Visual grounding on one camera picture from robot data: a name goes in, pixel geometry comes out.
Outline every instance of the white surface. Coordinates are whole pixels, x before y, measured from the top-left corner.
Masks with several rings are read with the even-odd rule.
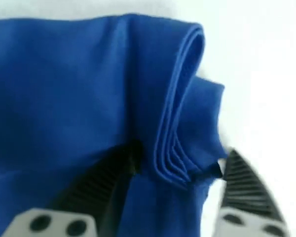
[[[0,18],[90,18],[137,12],[200,22],[200,73],[226,85],[220,131],[274,193],[296,237],[296,0],[0,0]],[[221,181],[205,205],[212,234]]]

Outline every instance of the fabric fold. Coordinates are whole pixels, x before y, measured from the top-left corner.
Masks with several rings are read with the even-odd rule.
[[[139,139],[118,235],[198,235],[225,156],[223,86],[195,76],[203,50],[199,24],[165,18],[0,20],[0,234]]]

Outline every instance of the white plastic part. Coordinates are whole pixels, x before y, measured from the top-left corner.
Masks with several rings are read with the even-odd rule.
[[[31,222],[41,215],[50,216],[50,224],[43,231],[31,231]],[[95,220],[89,215],[37,208],[17,215],[2,237],[70,237],[66,230],[70,223],[77,220],[86,223],[86,230],[81,235],[76,235],[76,237],[97,237]]]
[[[225,220],[226,215],[239,218],[242,224],[235,224]],[[268,226],[281,230],[282,235],[275,235],[265,231]],[[283,222],[235,208],[223,207],[219,210],[213,237],[289,237],[289,231]]]

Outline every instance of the blue cloth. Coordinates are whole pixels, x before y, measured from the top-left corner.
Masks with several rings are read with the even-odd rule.
[[[0,234],[139,139],[118,236],[198,236],[225,157],[223,86],[195,76],[203,49],[200,25],[164,18],[0,20]]]

